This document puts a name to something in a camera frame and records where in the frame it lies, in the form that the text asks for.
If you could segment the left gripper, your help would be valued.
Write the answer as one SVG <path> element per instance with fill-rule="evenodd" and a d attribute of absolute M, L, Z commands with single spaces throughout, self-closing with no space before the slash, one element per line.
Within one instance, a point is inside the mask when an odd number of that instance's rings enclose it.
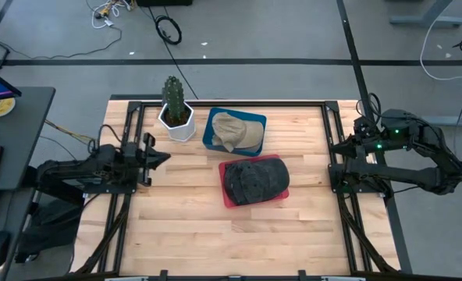
<path fill-rule="evenodd" d="M 149 162 L 151 150 L 155 144 L 155 138 L 150 133 L 143 135 L 144 149 L 138 147 L 134 142 L 128 142 L 123 146 L 124 164 L 126 171 L 123 176 L 123 183 L 126 185 L 140 183 L 143 186 L 151 185 L 149 177 Z M 156 151 L 157 160 L 155 167 L 158 168 L 161 164 L 168 161 L 171 155 L 166 152 Z"/>

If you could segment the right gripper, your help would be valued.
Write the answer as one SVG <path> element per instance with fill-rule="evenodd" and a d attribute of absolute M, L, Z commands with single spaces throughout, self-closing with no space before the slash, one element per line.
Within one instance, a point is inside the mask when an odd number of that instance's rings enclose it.
<path fill-rule="evenodd" d="M 374 151 L 374 123 L 366 117 L 359 117 L 354 120 L 354 134 L 352 140 L 345 140 L 331 146 L 332 152 L 339 155 L 361 155 L 362 151 L 367 155 Z"/>

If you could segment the red translucent plastic bin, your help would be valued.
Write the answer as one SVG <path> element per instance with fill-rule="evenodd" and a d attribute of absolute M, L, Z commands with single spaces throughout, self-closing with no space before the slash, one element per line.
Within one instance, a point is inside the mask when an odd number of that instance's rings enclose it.
<path fill-rule="evenodd" d="M 290 195 L 289 187 L 287 187 L 287 189 L 285 191 L 283 191 L 279 196 L 272 197 L 271 199 L 269 199 L 267 201 L 258 202 L 258 203 L 254 203 L 254 204 L 250 204 L 250 205 L 235 205 L 233 203 L 233 201 L 228 197 L 228 195 L 226 193 L 226 190 L 225 190 L 225 184 L 224 184 L 225 165 L 231 164 L 231 163 L 234 163 L 234 162 L 242 162 L 242 161 L 249 161 L 249 162 L 255 163 L 255 162 L 258 162 L 258 161 L 260 161 L 262 159 L 267 159 L 267 158 L 280 158 L 280 157 L 278 155 L 264 155 L 264 156 L 253 157 L 253 158 L 243 158 L 243 159 L 234 160 L 234 161 L 221 162 L 219 164 L 219 177 L 220 177 L 220 183 L 221 183 L 221 189 L 222 189 L 223 204 L 227 208 L 250 207 L 250 206 L 253 206 L 253 205 L 260 205 L 260 204 L 264 204 L 266 202 L 278 201 L 278 200 L 286 199 L 286 198 L 289 197 L 289 195 Z"/>

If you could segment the white angular plant pot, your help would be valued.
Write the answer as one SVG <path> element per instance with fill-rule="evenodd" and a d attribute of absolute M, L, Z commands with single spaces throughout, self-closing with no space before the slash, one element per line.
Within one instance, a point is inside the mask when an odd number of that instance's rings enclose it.
<path fill-rule="evenodd" d="M 186 142 L 196 133 L 194 110 L 184 102 L 186 110 L 189 112 L 187 121 L 180 126 L 169 126 L 165 121 L 165 114 L 168 112 L 168 104 L 165 103 L 158 115 L 158 120 L 168 130 L 169 138 L 173 141 Z"/>

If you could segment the blue plastic bin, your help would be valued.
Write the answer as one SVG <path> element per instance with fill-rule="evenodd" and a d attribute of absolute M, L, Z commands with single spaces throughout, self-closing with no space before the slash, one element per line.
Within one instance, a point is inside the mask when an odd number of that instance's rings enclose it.
<path fill-rule="evenodd" d="M 245 148 L 245 149 L 235 148 L 232 152 L 228 152 L 223 146 L 213 145 L 211 142 L 211 139 L 214 135 L 214 130 L 212 128 L 211 121 L 212 121 L 213 116 L 219 112 L 226 112 L 230 114 L 231 116 L 234 116 L 243 121 L 245 120 L 246 121 L 256 121 L 256 122 L 262 123 L 262 126 L 264 127 L 264 136 L 263 136 L 262 142 L 255 148 Z M 266 124 L 267 124 L 267 117 L 264 115 L 255 114 L 251 112 L 237 111 L 237 110 L 232 110 L 228 108 L 211 108 L 208 114 L 207 124 L 204 129 L 204 136 L 203 136 L 202 142 L 208 150 L 220 151 L 220 152 L 225 152 L 225 153 L 230 153 L 230 154 L 235 154 L 235 155 L 243 155 L 243 156 L 248 156 L 248 157 L 259 156 L 261 154 L 262 146 L 263 146 L 263 142 L 265 138 Z"/>

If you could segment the grey desk foot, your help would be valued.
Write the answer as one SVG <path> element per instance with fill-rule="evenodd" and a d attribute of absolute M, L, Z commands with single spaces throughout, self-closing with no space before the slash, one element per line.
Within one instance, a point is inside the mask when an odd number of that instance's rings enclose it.
<path fill-rule="evenodd" d="M 462 126 L 462 114 L 458 116 L 423 116 L 423 120 L 438 126 Z"/>

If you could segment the black desk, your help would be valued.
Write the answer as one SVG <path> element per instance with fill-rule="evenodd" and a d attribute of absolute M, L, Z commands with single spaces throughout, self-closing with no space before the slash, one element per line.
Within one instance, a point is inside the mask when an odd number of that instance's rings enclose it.
<path fill-rule="evenodd" d="M 0 281 L 9 273 L 27 220 L 35 189 L 23 187 L 23 178 L 55 96 L 53 87 L 21 87 L 20 91 L 16 107 L 0 117 L 0 230 L 10 234 L 6 261 L 0 266 Z"/>

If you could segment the grey desk leg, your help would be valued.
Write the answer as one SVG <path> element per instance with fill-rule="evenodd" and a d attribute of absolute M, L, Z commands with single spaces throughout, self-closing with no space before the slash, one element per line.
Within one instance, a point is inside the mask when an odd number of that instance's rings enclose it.
<path fill-rule="evenodd" d="M 421 16 L 391 16 L 389 22 L 394 25 L 457 28 L 462 26 L 462 17 L 442 15 L 452 2 L 453 0 L 435 0 L 428 11 Z"/>

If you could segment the black box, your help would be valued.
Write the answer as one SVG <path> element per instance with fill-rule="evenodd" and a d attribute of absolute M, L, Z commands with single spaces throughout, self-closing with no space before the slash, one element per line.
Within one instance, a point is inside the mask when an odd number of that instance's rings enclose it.
<path fill-rule="evenodd" d="M 193 1 L 194 0 L 136 0 L 136 3 L 142 7 L 176 5 L 189 6 L 193 4 Z"/>

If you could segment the black aluminium table frame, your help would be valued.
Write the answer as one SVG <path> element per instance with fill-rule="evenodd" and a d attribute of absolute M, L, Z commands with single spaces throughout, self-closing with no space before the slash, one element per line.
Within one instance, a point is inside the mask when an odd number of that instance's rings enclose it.
<path fill-rule="evenodd" d="M 171 158 L 151 173 L 150 187 L 129 200 L 126 225 L 102 262 L 123 276 L 310 276 L 373 269 L 357 238 L 342 221 L 339 195 L 328 166 L 340 162 L 329 143 L 347 135 L 357 117 L 353 101 L 192 101 L 196 133 L 186 142 L 169 138 L 158 120 L 159 101 L 107 105 L 105 143 L 151 133 Z M 208 150 L 202 140 L 211 108 L 267 117 L 262 152 L 278 155 L 290 173 L 290 195 L 250 207 L 223 204 L 219 164 L 233 155 Z"/>

